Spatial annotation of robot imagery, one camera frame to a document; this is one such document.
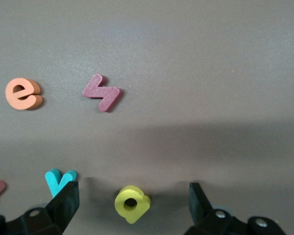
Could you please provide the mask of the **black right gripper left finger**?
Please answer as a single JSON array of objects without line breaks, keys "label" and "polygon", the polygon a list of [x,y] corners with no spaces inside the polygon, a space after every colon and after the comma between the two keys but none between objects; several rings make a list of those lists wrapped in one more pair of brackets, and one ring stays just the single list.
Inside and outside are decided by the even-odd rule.
[{"label": "black right gripper left finger", "polygon": [[62,235],[78,208],[78,182],[68,182],[44,208],[32,208],[9,222],[0,215],[0,235]]}]

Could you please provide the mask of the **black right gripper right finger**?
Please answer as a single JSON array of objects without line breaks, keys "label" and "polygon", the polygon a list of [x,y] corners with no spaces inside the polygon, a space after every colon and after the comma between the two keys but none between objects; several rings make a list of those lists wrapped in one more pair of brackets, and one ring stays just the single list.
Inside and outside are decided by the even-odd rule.
[{"label": "black right gripper right finger", "polygon": [[273,220],[253,216],[246,223],[215,209],[199,183],[189,184],[189,211],[194,225],[184,235],[286,235]]}]

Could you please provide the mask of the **teal letter y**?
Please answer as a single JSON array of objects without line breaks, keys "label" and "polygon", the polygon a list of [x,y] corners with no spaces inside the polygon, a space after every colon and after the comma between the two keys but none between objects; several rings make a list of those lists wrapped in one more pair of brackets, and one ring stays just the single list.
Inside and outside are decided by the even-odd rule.
[{"label": "teal letter y", "polygon": [[75,170],[69,170],[62,175],[59,169],[53,168],[45,173],[45,180],[53,198],[67,183],[75,181],[76,179],[77,172]]}]

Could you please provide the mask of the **yellow letter d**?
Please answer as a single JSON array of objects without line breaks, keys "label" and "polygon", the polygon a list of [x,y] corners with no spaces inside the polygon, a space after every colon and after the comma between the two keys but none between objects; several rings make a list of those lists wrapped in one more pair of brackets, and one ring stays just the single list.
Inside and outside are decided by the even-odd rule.
[{"label": "yellow letter d", "polygon": [[137,222],[149,209],[151,199],[136,186],[126,186],[115,199],[115,210],[129,224]]}]

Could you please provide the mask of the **orange letter e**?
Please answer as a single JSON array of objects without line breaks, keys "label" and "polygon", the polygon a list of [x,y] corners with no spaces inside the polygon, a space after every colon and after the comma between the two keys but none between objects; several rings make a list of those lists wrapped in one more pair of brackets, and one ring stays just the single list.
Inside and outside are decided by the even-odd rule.
[{"label": "orange letter e", "polygon": [[39,84],[28,78],[14,78],[5,88],[6,100],[17,110],[31,110],[39,107],[43,98]]}]

